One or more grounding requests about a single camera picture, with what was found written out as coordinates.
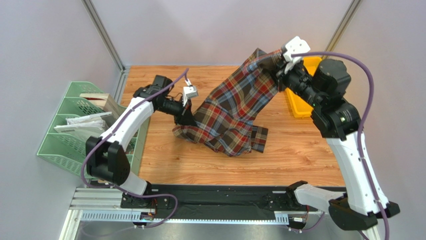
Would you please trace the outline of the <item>plaid long sleeve shirt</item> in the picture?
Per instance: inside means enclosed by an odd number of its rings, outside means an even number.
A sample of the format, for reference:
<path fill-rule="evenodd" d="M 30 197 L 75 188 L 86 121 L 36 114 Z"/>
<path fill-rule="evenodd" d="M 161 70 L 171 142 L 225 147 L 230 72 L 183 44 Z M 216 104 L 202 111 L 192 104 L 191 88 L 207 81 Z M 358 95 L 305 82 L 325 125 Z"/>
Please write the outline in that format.
<path fill-rule="evenodd" d="M 279 92 L 271 74 L 281 60 L 280 50 L 257 48 L 194 111 L 195 125 L 176 125 L 174 136 L 228 157 L 263 153 L 269 130 L 254 121 Z"/>

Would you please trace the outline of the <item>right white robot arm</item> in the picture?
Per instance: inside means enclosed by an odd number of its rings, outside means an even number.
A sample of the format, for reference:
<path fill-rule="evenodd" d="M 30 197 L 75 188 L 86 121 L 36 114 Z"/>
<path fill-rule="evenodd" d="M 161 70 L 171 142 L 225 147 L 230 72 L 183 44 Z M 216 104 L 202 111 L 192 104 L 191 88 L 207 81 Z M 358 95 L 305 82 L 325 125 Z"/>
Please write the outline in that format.
<path fill-rule="evenodd" d="M 368 230 L 378 219 L 397 215 L 399 205 L 384 195 L 372 169 L 361 116 L 344 98 L 351 82 L 344 63 L 322 60 L 314 74 L 297 63 L 290 70 L 281 68 L 274 77 L 280 90 L 291 90 L 313 108 L 311 119 L 331 148 L 346 188 L 337 193 L 298 181 L 286 188 L 291 205 L 323 211 L 344 231 Z"/>

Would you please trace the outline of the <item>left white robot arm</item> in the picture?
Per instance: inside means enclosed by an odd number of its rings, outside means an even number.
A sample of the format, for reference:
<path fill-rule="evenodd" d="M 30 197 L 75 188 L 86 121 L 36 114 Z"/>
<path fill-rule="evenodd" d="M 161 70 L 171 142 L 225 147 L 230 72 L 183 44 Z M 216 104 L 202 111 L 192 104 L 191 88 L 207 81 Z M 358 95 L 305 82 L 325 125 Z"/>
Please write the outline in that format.
<path fill-rule="evenodd" d="M 197 125 L 191 113 L 191 99 L 199 95 L 198 90 L 186 73 L 179 79 L 186 83 L 180 100 L 169 96 L 177 81 L 162 75 L 156 75 L 152 84 L 136 90 L 117 121 L 99 137 L 86 140 L 81 173 L 106 181 L 131 196 L 150 195 L 151 184 L 131 171 L 126 150 L 143 123 L 156 111 L 173 116 L 177 125 Z"/>

